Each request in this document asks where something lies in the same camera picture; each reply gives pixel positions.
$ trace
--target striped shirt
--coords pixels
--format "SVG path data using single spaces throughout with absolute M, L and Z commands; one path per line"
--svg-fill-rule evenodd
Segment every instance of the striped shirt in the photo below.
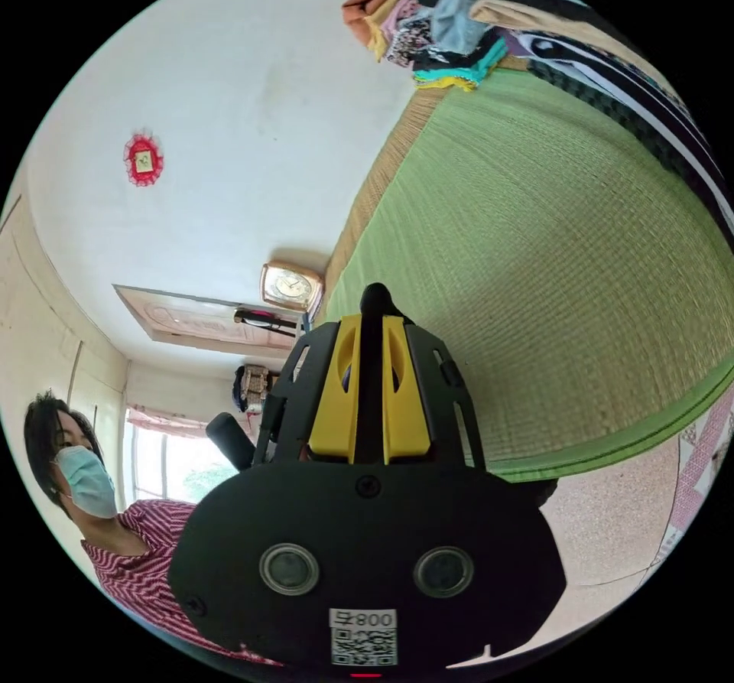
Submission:
M 82 541 L 102 589 L 133 614 L 186 642 L 229 658 L 280 665 L 244 648 L 232 652 L 204 639 L 179 607 L 167 574 L 178 538 L 194 507 L 170 499 L 145 499 L 119 514 L 119 521 L 150 548 L 140 556 L 117 555 Z

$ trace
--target blue surgical mask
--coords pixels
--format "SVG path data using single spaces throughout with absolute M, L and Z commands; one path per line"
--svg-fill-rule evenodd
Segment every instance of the blue surgical mask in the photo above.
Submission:
M 84 446 L 62 448 L 56 456 L 71 489 L 71 501 L 94 517 L 110 519 L 117 515 L 115 485 L 102 461 Z

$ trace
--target camera lens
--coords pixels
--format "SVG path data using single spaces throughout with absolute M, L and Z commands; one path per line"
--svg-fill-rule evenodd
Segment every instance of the camera lens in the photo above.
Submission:
M 261 556 L 260 576 L 273 591 L 285 596 L 300 596 L 316 586 L 319 565 L 306 548 L 281 543 Z
M 472 582 L 474 563 L 459 548 L 434 548 L 415 565 L 414 581 L 427 596 L 446 599 L 460 594 Z

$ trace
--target green tree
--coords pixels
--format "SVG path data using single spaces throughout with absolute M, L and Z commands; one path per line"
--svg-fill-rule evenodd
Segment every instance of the green tree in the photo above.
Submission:
M 189 502 L 201 500 L 214 489 L 215 486 L 237 474 L 237 469 L 228 464 L 213 464 L 202 470 L 190 471 L 183 480 Z

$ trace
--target label sticker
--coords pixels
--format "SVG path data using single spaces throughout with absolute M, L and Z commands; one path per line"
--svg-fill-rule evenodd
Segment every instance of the label sticker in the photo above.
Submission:
M 329 609 L 334 665 L 398 664 L 398 614 L 394 609 Z

